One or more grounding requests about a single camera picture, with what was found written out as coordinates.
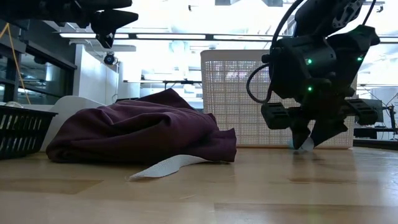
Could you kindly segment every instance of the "maroon cloth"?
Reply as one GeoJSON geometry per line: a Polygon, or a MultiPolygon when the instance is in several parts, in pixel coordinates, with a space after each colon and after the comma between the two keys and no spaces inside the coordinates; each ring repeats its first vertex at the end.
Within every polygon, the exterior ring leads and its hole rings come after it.
{"type": "Polygon", "coordinates": [[[47,147],[54,162],[154,164],[186,154],[233,162],[236,136],[212,114],[195,111],[174,90],[85,109],[67,119],[47,147]]]}

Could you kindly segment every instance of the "white perforated panel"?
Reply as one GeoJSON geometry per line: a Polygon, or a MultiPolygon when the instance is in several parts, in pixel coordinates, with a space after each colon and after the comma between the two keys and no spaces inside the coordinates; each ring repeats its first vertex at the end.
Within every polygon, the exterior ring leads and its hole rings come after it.
{"type": "MultiPolygon", "coordinates": [[[[291,132],[270,130],[261,115],[261,105],[246,93],[246,81],[253,70],[262,65],[261,55],[267,50],[206,50],[201,53],[203,104],[222,130],[235,128],[240,146],[287,147],[291,132]]],[[[263,100],[269,86],[267,68],[251,82],[253,94],[263,100]]],[[[286,108],[297,106],[293,99],[281,100],[275,93],[271,102],[282,102],[286,108]]],[[[349,148],[353,145],[354,118],[346,120],[348,131],[324,142],[321,147],[349,148]]]]}

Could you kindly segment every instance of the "table surface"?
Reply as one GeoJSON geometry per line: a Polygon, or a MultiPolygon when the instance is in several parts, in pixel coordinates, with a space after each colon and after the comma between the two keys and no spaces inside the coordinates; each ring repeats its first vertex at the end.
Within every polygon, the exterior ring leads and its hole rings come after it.
{"type": "Polygon", "coordinates": [[[0,223],[397,223],[398,154],[376,149],[240,149],[126,182],[145,167],[0,161],[0,223]]]}

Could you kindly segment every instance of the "camera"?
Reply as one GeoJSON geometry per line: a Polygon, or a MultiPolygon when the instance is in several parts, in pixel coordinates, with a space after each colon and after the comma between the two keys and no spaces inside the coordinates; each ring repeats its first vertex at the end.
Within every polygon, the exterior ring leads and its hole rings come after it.
{"type": "Polygon", "coordinates": [[[104,63],[107,65],[115,65],[118,62],[118,58],[114,56],[114,52],[107,52],[104,58],[104,63]]]}

